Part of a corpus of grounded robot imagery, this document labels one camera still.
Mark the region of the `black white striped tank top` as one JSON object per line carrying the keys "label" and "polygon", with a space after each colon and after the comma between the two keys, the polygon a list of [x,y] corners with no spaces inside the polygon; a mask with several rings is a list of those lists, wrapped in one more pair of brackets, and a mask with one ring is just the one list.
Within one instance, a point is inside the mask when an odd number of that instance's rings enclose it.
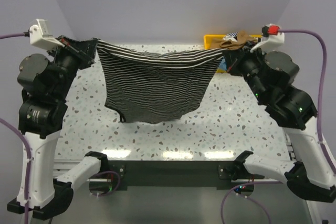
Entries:
{"label": "black white striped tank top", "polygon": [[224,57],[224,49],[156,54],[99,40],[97,53],[106,81],[106,108],[122,123],[157,124],[199,108]]}

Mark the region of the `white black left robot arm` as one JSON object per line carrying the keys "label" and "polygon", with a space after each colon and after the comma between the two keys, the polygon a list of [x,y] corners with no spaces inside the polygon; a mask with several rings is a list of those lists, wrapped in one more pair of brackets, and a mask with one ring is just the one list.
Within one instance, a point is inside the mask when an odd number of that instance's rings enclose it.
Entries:
{"label": "white black left robot arm", "polygon": [[23,103],[15,133],[23,141],[23,173],[19,193],[7,209],[16,214],[47,220],[64,213],[74,192],[89,178],[108,174],[108,158],[88,152],[61,176],[53,176],[54,155],[67,111],[66,97],[82,69],[91,67],[98,41],[58,38],[59,46],[47,55],[32,54],[19,66],[18,83]]}

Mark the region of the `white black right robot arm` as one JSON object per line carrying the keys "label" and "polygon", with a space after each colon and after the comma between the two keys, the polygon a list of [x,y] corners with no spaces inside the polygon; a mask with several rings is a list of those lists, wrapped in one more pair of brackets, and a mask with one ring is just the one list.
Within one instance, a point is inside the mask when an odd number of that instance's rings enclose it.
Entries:
{"label": "white black right robot arm", "polygon": [[292,85],[299,66],[279,51],[268,53],[249,48],[224,53],[227,73],[239,73],[258,105],[281,127],[292,144],[297,160],[273,161],[252,151],[239,154],[231,168],[232,180],[260,175],[287,185],[292,193],[309,201],[335,201],[334,158],[318,134],[318,111],[310,95]]}

